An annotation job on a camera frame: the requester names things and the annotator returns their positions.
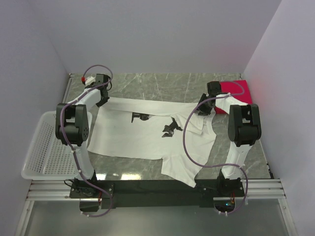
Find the folded cloth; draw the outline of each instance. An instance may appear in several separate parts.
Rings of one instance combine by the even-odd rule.
[[[141,159],[163,159],[161,173],[195,187],[194,178],[201,167],[193,164],[183,148],[183,132],[174,129],[172,137],[162,137],[166,125],[175,119],[184,128],[197,103],[175,103],[125,98],[110,98],[100,107],[88,151]],[[132,113],[149,114],[148,120]],[[206,164],[216,139],[212,130],[213,111],[209,116],[194,114],[189,121],[186,144],[190,155]]]

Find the marble tabletop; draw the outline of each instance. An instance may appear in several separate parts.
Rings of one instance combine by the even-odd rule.
[[[82,74],[71,74],[66,102],[76,98],[84,89]],[[240,74],[207,73],[137,73],[114,74],[110,97],[145,99],[169,102],[198,102],[206,93],[209,81],[233,81],[241,79]],[[91,132],[95,124],[98,107],[90,109],[93,115]],[[215,115],[212,126],[217,134],[207,165],[225,163],[230,140],[227,135],[228,115]],[[89,152],[90,161],[98,179],[172,179],[161,174],[162,160],[143,160],[123,157],[109,157]],[[251,148],[245,160],[245,171],[249,178],[270,178],[267,161],[260,141]],[[220,168],[203,168],[196,179],[216,179]]]

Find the red object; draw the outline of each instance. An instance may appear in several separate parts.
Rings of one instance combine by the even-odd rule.
[[[235,82],[237,82],[239,85],[241,85],[244,90],[245,93],[243,95],[237,95],[234,96],[236,99],[240,100],[241,102],[246,102],[248,104],[252,104],[252,97],[251,97],[251,93],[250,90],[248,88],[247,82],[246,80],[236,80]],[[227,82],[220,82],[221,85],[221,90],[222,92],[230,92],[231,94],[233,93],[241,93],[242,89],[234,84],[234,83],[229,83]],[[217,114],[225,114],[225,112],[223,110],[221,110],[220,108],[215,107],[215,111]]]

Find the gray wall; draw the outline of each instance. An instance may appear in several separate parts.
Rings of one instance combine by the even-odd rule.
[[[298,232],[314,235],[314,0],[283,0],[245,78],[259,104],[262,142]]]
[[[24,0],[0,4],[0,235],[13,235],[30,181],[21,177],[36,124],[55,110],[66,71]]]
[[[281,0],[29,0],[66,69],[243,72]]]

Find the table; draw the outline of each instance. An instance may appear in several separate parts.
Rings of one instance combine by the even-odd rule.
[[[81,77],[82,74],[70,75],[64,101],[71,101],[83,91],[84,85],[81,82]],[[239,79],[241,79],[241,74],[122,73],[114,75],[113,87],[109,91],[109,96],[169,102],[198,102],[202,93],[206,92],[208,82]],[[98,107],[94,106],[90,112],[93,115],[91,137]],[[228,115],[215,115],[212,126],[217,138],[207,165],[225,163],[226,161],[230,146],[227,124]],[[92,152],[89,152],[89,156],[99,180],[172,179],[161,174],[162,160],[109,157]],[[269,167],[260,141],[257,141],[248,153],[244,169],[249,178],[270,178]],[[220,168],[203,168],[196,179],[216,179],[219,171]]]

